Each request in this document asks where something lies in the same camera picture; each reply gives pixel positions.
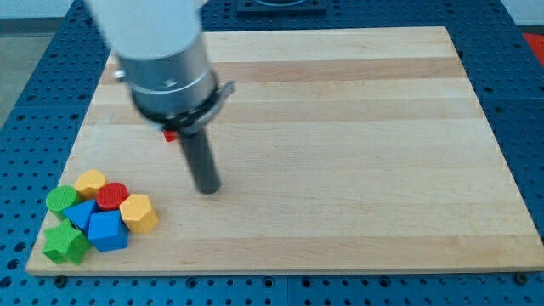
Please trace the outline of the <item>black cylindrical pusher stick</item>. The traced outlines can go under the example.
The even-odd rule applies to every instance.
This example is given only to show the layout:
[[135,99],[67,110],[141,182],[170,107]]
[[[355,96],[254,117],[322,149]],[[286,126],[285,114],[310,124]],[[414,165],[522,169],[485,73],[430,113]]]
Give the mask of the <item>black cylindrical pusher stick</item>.
[[221,181],[206,130],[200,129],[195,133],[178,131],[178,136],[196,189],[204,195],[216,193]]

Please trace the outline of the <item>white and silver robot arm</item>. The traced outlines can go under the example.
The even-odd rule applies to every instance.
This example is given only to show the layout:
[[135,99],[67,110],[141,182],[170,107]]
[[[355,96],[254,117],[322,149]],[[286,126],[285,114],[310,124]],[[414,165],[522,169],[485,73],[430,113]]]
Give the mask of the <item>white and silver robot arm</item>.
[[174,131],[202,194],[221,182],[206,126],[235,84],[221,85],[207,56],[200,0],[88,0],[141,116]]

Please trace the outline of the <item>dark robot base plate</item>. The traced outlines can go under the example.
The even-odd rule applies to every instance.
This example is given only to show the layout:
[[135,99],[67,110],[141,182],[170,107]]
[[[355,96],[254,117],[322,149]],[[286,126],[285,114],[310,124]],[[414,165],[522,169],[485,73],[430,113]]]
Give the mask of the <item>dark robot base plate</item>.
[[235,0],[237,14],[325,13],[327,0]]

